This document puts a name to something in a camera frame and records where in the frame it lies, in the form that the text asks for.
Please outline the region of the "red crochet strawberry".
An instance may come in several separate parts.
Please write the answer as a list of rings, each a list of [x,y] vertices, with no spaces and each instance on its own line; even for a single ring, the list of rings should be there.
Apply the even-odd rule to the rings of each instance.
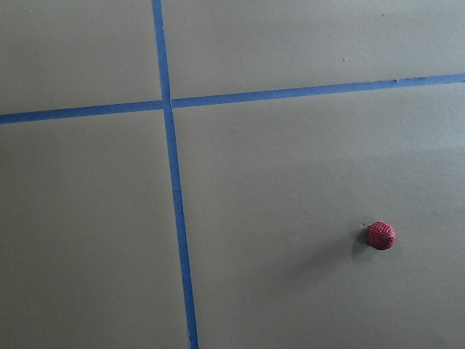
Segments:
[[[387,222],[378,221],[366,229],[366,243],[377,250],[387,250],[394,246],[395,229]]]

